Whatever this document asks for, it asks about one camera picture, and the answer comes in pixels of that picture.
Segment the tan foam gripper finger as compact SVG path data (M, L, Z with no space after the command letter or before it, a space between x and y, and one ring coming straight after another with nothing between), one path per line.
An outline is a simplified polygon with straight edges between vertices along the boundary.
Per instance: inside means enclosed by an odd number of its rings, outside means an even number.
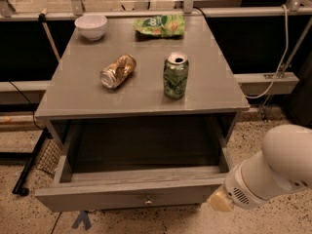
M207 200L210 207L222 213L230 213L234 210L233 200L228 195L225 187L221 185Z

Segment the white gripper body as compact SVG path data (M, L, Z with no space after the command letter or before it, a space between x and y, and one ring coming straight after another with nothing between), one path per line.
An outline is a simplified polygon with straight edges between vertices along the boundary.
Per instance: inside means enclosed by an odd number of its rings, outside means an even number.
M227 195L233 204L244 210L251 210L266 203L266 200L256 196L243 180L243 163L236 165L226 176L223 183Z

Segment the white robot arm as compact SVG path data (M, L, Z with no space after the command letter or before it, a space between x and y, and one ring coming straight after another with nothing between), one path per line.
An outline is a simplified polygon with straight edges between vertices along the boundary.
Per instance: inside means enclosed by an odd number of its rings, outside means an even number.
M208 204L224 213L251 210L306 188L312 188L312 130L281 125L266 133L259 152L229 171Z

